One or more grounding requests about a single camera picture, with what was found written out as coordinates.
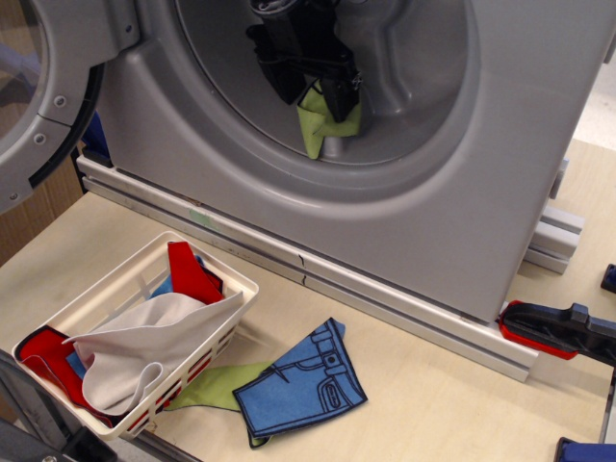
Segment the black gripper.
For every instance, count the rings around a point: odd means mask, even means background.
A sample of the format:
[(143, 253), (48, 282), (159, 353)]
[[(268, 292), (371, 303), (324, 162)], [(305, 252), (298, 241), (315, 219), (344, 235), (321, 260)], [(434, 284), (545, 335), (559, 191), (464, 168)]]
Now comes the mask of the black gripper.
[(293, 104), (306, 88), (304, 75), (321, 79), (335, 122), (344, 122), (360, 101), (362, 76), (353, 52), (334, 32), (333, 8), (255, 8), (260, 22), (246, 29), (257, 62), (280, 99)]

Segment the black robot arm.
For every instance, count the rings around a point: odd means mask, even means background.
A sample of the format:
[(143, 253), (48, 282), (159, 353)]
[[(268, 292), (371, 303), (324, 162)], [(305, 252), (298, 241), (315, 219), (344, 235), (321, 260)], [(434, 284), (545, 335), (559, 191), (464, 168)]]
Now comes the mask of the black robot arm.
[(311, 76), (340, 123), (359, 103), (361, 77), (353, 52), (336, 35), (337, 6), (336, 1), (251, 1), (261, 22), (245, 33), (263, 74), (285, 103), (297, 101)]

